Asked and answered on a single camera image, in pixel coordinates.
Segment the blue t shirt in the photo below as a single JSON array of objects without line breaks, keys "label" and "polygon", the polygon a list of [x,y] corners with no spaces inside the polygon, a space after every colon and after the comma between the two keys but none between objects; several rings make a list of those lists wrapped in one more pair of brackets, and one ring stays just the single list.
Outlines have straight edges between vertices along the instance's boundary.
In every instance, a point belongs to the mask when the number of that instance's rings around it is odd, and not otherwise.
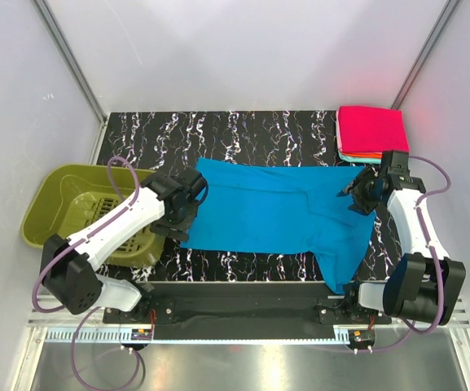
[{"label": "blue t shirt", "polygon": [[258,167],[201,158],[209,185],[184,248],[237,253],[313,253],[336,294],[366,256],[374,214],[351,209],[341,191],[353,166]]}]

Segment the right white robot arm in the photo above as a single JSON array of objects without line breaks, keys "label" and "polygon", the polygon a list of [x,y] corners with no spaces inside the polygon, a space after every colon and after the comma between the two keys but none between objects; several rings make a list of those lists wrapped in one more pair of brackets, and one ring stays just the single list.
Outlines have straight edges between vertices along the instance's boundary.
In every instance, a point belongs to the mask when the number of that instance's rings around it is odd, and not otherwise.
[{"label": "right white robot arm", "polygon": [[384,152],[378,169],[365,167],[340,192],[351,196],[350,210],[362,215],[384,206],[395,222],[402,250],[387,281],[346,285],[343,306],[351,322],[385,314],[424,335],[449,322],[466,268],[450,257],[437,237],[427,199],[438,192],[427,191],[423,180],[411,175],[411,157],[407,152]]}]

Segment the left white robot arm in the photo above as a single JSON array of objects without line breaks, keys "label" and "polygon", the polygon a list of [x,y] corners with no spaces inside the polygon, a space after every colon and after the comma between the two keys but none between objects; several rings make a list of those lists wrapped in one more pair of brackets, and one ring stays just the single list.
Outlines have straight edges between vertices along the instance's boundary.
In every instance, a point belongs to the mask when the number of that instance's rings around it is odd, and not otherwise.
[{"label": "left white robot arm", "polygon": [[209,193],[205,177],[187,168],[179,175],[160,172],[134,181],[134,192],[88,227],[63,238],[52,235],[44,244],[40,274],[33,285],[33,308],[43,314],[37,293],[44,287],[71,314],[94,307],[119,310],[131,322],[150,311],[146,293],[135,283],[98,275],[100,266],[144,227],[180,242]]}]

